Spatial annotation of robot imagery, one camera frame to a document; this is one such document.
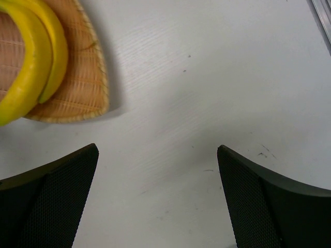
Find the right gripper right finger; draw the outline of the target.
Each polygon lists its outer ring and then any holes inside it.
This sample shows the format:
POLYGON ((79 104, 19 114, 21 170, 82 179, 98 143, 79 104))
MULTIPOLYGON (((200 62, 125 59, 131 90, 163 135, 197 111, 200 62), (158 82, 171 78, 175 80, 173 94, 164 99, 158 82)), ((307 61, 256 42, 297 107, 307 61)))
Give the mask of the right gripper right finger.
POLYGON ((217 158, 237 247, 330 247, 330 190, 285 177, 224 145, 217 158))

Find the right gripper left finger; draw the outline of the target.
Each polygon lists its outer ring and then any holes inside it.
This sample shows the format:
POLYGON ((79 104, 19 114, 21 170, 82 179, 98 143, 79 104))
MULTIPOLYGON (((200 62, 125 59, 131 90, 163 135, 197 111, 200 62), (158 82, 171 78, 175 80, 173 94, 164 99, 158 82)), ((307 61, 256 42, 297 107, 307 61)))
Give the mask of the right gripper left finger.
POLYGON ((72 247, 99 151, 89 144, 1 180, 1 247, 72 247))

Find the yellow fake banana bunch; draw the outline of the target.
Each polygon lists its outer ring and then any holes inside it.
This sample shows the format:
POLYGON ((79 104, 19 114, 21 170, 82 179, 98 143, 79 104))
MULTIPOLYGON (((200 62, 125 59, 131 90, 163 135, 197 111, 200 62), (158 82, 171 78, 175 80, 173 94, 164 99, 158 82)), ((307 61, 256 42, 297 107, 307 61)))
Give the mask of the yellow fake banana bunch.
POLYGON ((1 125, 26 116, 58 90, 68 64, 64 29, 44 1, 1 1, 1 11, 17 25, 25 44, 19 74, 1 100, 1 125))

